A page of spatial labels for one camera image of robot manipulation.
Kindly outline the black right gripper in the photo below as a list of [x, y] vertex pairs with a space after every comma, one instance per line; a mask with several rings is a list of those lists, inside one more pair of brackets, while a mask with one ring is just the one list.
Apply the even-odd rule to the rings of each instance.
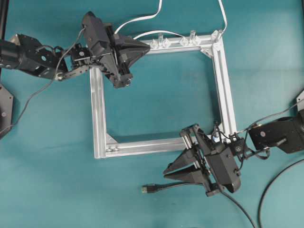
[[[186, 149], [163, 171], [164, 178], [191, 184], [202, 184], [208, 196], [223, 191], [226, 187], [218, 183], [205, 159], [205, 155], [210, 154], [215, 149], [214, 145], [216, 142], [212, 141], [204, 131], [200, 129], [198, 124], [182, 129], [180, 136], [185, 142]], [[187, 165], [191, 166], [175, 171]]]

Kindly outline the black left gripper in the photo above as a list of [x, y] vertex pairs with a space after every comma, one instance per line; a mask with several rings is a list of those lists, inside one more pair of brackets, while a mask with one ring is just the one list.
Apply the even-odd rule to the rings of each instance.
[[129, 68], [147, 54], [151, 48], [148, 44], [121, 34], [115, 35], [114, 43], [112, 25], [110, 23], [103, 23], [103, 25], [110, 39], [111, 51], [100, 56], [92, 55], [92, 58], [95, 59], [94, 63], [113, 84], [114, 88], [129, 86], [133, 78]]

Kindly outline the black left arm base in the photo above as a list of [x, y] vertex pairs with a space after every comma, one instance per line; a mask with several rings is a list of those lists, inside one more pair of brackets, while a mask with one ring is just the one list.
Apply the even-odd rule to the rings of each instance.
[[12, 128], [14, 96], [3, 84], [0, 84], [0, 138], [2, 139]]

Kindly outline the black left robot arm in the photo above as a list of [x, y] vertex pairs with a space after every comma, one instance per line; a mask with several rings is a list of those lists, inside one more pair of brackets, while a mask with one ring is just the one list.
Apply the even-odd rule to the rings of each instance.
[[128, 36], [113, 33], [110, 24], [85, 23], [80, 33], [86, 46], [76, 43], [71, 49], [42, 45], [37, 39], [16, 34], [0, 41], [0, 66], [32, 76], [67, 80], [90, 68], [99, 69], [114, 88], [129, 86], [130, 67], [150, 51], [150, 46]]

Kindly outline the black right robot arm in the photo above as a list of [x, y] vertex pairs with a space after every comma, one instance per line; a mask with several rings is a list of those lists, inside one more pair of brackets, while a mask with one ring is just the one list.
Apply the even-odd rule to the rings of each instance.
[[[285, 153], [304, 148], [304, 118], [300, 114], [255, 125], [248, 132], [256, 148], [253, 155], [270, 147], [278, 147]], [[235, 158], [241, 159], [249, 151], [244, 138], [234, 134], [229, 142], [215, 142], [198, 124], [182, 129], [180, 137], [186, 148], [164, 170], [165, 178], [202, 184], [208, 196], [216, 194], [220, 186], [231, 193], [240, 188], [240, 168]]]

